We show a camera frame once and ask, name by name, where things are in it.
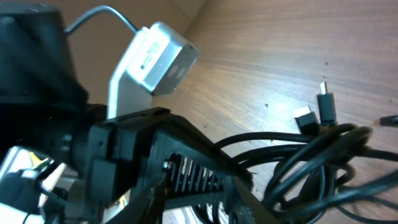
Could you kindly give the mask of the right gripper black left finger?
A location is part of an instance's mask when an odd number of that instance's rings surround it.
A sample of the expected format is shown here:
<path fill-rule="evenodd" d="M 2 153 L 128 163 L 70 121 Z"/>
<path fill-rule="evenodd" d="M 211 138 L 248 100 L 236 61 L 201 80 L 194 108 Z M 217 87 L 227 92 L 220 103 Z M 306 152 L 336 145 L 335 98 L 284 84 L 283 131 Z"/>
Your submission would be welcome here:
<path fill-rule="evenodd" d="M 155 179 L 107 224 L 162 223 L 166 182 L 166 177 Z"/>

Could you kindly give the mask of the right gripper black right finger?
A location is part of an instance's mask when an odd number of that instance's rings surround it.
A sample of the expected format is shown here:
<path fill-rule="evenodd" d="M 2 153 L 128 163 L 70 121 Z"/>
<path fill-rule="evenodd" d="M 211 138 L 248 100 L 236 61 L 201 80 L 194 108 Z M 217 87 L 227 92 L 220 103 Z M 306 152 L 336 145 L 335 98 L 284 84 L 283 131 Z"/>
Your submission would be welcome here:
<path fill-rule="evenodd" d="M 279 224 L 251 191 L 239 180 L 231 179 L 231 210 L 229 217 L 238 224 Z"/>

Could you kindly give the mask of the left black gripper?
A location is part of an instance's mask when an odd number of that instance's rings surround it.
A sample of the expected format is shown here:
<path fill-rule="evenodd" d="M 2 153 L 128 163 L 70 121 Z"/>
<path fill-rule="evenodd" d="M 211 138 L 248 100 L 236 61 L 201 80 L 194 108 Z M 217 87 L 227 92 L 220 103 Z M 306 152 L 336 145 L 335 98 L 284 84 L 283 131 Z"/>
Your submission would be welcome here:
<path fill-rule="evenodd" d="M 166 208 L 224 202 L 233 177 L 252 187 L 246 169 L 187 119 L 170 115 L 157 107 L 104 119 L 104 108 L 94 107 L 75 117 L 71 167 L 84 181 L 86 211 L 102 211 L 137 184 L 151 145 L 152 176 L 167 174 Z"/>

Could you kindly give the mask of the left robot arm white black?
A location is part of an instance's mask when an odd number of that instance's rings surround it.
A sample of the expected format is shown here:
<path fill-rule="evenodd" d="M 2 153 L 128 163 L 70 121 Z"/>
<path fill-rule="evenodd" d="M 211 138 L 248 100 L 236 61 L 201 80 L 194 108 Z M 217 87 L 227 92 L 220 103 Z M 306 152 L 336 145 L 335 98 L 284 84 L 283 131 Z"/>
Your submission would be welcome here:
<path fill-rule="evenodd" d="M 35 179 L 11 173 L 1 182 L 1 200 L 27 213 L 44 192 L 42 182 L 60 165 L 77 171 L 79 202 L 63 189 L 47 192 L 46 222 L 99 223 L 124 193 L 127 207 L 112 223 L 160 223 L 165 210 L 190 206 L 203 221 L 223 207 L 231 223 L 253 223 L 252 177 L 185 118 L 153 108 L 153 96 L 168 95 L 198 58 L 198 49 L 168 25 L 133 29 L 134 38 L 110 82 L 106 105 L 88 102 L 73 70 L 67 37 L 98 6 L 65 27 L 59 8 L 22 2 L 1 4 L 1 151 L 20 146 L 52 163 Z"/>

